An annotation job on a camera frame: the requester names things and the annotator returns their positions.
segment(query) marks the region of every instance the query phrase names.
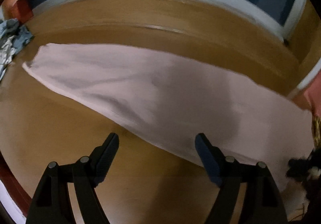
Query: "bolt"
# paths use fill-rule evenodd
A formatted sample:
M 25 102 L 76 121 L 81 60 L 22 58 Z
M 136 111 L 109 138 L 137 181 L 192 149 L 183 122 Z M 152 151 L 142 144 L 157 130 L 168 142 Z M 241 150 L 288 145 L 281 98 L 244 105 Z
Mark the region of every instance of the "bolt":
M 225 157 L 225 160 L 227 161 L 227 162 L 234 162 L 235 161 L 235 158 L 233 157 L 233 156 L 226 156 Z
M 83 157 L 80 158 L 80 161 L 82 163 L 85 163 L 85 162 L 89 161 L 89 157 L 88 156 L 83 156 Z
M 262 162 L 262 161 L 259 161 L 259 162 L 257 163 L 257 165 L 258 165 L 260 168 L 262 168 L 262 169 L 264 169 L 264 168 L 266 167 L 266 164 L 265 164 L 264 162 Z
M 48 168 L 52 169 L 56 167 L 57 163 L 55 161 L 52 161 L 51 163 L 48 164 Z

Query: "crumpled clothes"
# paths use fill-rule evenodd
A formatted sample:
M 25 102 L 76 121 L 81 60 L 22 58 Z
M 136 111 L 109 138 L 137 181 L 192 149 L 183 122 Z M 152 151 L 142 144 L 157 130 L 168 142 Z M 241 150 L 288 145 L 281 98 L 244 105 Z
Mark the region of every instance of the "crumpled clothes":
M 32 38 L 33 35 L 25 25 L 19 27 L 19 21 L 16 18 L 0 23 L 0 81 L 7 65 Z

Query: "pink fabric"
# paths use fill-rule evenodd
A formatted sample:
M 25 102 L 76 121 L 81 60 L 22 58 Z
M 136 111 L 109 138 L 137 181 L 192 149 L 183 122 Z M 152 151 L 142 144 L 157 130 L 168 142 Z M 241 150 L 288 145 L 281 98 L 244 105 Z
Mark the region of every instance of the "pink fabric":
M 120 45 L 48 44 L 23 67 L 49 89 L 199 165 L 194 138 L 204 132 L 225 155 L 266 162 L 280 189 L 287 161 L 313 148 L 310 112 L 243 75 L 188 58 Z
M 321 72 L 304 91 L 304 97 L 311 105 L 312 113 L 321 117 Z

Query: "metal screw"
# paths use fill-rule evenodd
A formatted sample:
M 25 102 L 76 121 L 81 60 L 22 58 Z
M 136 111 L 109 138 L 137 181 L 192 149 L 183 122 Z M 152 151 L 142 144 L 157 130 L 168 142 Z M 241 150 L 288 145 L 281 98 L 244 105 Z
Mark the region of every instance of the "metal screw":
M 225 157 L 225 160 L 227 161 L 227 162 L 234 162 L 235 161 L 235 158 L 233 157 L 233 156 L 226 156 Z
M 262 169 L 264 169 L 264 168 L 266 167 L 266 164 L 265 164 L 264 162 L 262 162 L 262 161 L 259 161 L 259 162 L 257 163 L 257 165 L 258 165 L 260 168 L 262 168 Z
M 48 164 L 48 168 L 52 169 L 54 167 L 56 167 L 57 163 L 52 161 L 51 163 Z
M 85 162 L 89 161 L 89 157 L 88 157 L 88 156 L 82 156 L 82 157 L 80 158 L 80 161 L 81 161 L 82 163 L 85 163 Z

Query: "pile of clothes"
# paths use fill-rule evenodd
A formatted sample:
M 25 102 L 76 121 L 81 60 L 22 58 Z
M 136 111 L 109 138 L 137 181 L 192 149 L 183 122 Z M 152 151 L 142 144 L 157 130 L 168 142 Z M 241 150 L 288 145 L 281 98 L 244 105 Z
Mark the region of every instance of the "pile of clothes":
M 32 38 L 31 32 L 28 31 L 25 25 L 19 26 L 19 21 L 16 18 L 5 21 L 0 20 L 0 81 L 13 57 Z

